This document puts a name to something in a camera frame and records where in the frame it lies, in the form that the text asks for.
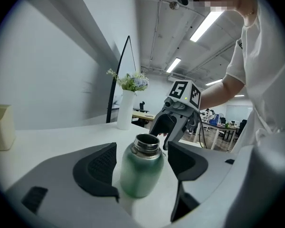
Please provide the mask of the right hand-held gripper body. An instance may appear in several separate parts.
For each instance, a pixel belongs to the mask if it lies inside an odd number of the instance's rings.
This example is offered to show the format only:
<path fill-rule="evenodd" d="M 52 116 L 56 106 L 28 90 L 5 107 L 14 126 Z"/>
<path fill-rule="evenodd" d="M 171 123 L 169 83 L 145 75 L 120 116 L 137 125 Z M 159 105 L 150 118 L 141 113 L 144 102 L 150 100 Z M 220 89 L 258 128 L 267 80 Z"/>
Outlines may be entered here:
<path fill-rule="evenodd" d="M 200 90 L 191 80 L 176 80 L 166 96 L 163 109 L 186 117 L 186 128 L 193 130 L 200 119 Z"/>

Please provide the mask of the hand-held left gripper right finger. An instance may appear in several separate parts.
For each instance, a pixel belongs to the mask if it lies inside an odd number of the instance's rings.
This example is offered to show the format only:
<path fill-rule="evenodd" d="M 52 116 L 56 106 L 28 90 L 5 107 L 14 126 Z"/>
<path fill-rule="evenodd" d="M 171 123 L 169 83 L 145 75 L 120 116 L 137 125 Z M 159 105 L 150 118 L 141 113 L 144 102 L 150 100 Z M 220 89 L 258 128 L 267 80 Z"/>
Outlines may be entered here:
<path fill-rule="evenodd" d="M 168 142 L 168 163 L 178 181 L 171 222 L 184 217 L 215 191 L 236 155 L 184 143 Z"/>

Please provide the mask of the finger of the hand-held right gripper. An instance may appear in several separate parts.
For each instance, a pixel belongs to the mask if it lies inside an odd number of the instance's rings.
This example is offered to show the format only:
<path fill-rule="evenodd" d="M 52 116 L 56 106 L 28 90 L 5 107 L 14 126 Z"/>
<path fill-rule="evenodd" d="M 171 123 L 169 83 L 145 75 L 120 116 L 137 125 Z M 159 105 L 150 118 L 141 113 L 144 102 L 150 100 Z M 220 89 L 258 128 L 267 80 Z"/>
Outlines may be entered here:
<path fill-rule="evenodd" d="M 167 134 L 163 144 L 163 149 L 165 151 L 168 150 L 168 142 L 177 143 L 181 139 L 186 130 L 187 122 L 187 117 L 168 117 L 168 119 L 164 121 L 164 130 L 162 133 Z"/>
<path fill-rule="evenodd" d="M 159 112 L 150 127 L 149 134 L 153 136 L 167 134 L 168 137 L 176 137 L 177 119 L 178 114 L 175 112 Z"/>

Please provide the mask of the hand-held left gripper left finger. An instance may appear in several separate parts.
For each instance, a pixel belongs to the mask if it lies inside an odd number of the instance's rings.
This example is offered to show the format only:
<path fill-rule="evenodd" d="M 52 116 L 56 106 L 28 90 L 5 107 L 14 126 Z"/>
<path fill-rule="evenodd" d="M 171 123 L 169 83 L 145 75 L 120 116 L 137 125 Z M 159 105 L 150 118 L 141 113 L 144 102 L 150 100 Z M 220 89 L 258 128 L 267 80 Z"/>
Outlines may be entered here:
<path fill-rule="evenodd" d="M 116 143 L 49 158 L 7 191 L 15 211 L 34 228 L 136 228 L 112 185 Z"/>

